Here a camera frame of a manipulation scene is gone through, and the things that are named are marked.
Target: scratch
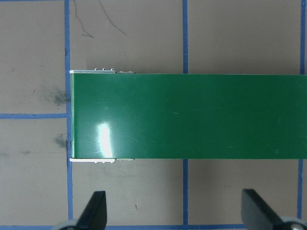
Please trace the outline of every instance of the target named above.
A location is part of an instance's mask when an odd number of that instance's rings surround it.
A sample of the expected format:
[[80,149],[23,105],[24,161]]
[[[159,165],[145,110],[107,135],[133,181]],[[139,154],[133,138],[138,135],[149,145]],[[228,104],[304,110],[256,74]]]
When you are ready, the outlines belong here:
[[112,24],[112,26],[114,26],[115,29],[117,29],[118,31],[120,31],[120,32],[121,32],[122,34],[124,34],[125,36],[127,36],[127,34],[126,34],[124,31],[122,31],[121,29],[119,29],[119,28],[111,21],[111,19],[109,18],[108,14],[106,13],[106,10],[105,10],[104,6],[103,6],[102,3],[101,3],[101,1],[98,0],[98,2],[99,2],[99,4],[100,4],[102,10],[104,11],[104,13],[105,13],[105,15],[106,15],[106,18],[109,20],[109,22]]
[[81,22],[81,19],[77,16],[77,5],[76,5],[76,0],[73,0],[73,4],[75,5],[75,17],[76,17],[76,19],[80,22],[81,28],[82,28],[83,32],[85,32],[85,34],[83,34],[83,36],[88,36],[88,37],[94,38],[92,35],[90,35],[90,34],[84,29],[84,26],[83,26],[83,23]]

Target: gray floor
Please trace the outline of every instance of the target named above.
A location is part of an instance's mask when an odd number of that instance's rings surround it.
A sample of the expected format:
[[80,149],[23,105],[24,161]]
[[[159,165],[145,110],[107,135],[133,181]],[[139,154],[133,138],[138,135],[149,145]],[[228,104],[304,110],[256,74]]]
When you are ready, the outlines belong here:
[[[299,74],[299,0],[188,7],[190,73]],[[65,113],[63,1],[0,1],[0,22],[0,113]],[[182,72],[181,0],[71,0],[70,23],[71,69]],[[1,119],[0,130],[0,225],[66,220],[65,119]],[[189,224],[240,224],[244,187],[296,216],[297,171],[294,160],[190,160]],[[108,225],[182,224],[181,160],[74,163],[72,175],[75,218],[106,190]]]

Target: green belt surface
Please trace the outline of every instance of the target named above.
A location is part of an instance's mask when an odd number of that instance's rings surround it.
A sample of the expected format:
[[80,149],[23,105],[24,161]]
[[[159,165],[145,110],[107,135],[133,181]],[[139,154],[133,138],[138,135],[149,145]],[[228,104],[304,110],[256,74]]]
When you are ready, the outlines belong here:
[[73,158],[304,159],[302,75],[71,74]]

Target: black plastic part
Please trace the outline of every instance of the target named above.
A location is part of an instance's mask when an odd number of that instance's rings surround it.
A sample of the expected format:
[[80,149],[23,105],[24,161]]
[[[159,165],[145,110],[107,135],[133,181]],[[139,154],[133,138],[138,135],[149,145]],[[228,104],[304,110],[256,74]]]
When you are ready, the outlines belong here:
[[241,218],[248,230],[281,230],[282,219],[253,189],[243,189]]
[[76,228],[80,230],[104,230],[106,227],[106,193],[94,192],[81,214]]

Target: blue tape grid line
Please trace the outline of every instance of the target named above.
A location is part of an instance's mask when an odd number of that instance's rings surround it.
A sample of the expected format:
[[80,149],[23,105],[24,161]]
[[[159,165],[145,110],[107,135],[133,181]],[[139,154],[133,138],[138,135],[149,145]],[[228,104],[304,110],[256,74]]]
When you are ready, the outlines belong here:
[[[306,42],[306,0],[301,0],[301,44],[300,44],[300,74],[305,74],[305,42]],[[297,172],[297,214],[296,217],[302,218],[303,206],[303,168],[304,161],[298,160]]]
[[305,21],[306,0],[301,2],[301,47],[300,47],[300,74],[305,74]]
[[65,91],[66,91],[66,113],[67,113],[67,205],[68,219],[73,219],[72,206],[72,163],[71,157],[71,56],[70,56],[70,21],[69,21],[69,0],[64,1],[65,20]]
[[66,117],[66,114],[0,114],[0,119],[57,119]]
[[[189,72],[188,0],[182,0],[183,73]],[[183,229],[189,229],[189,161],[183,160]]]
[[[188,225],[189,230],[245,229],[243,224]],[[51,230],[53,226],[0,226],[0,230]],[[184,225],[107,226],[106,230],[183,230]]]
[[61,0],[0,0],[0,2],[10,2],[10,1],[61,1]]
[[302,218],[302,200],[303,200],[303,160],[298,160],[298,180],[297,180],[297,215],[296,217]]
[[183,225],[188,229],[189,224],[189,161],[183,160]]
[[182,0],[183,73],[189,72],[188,0]]

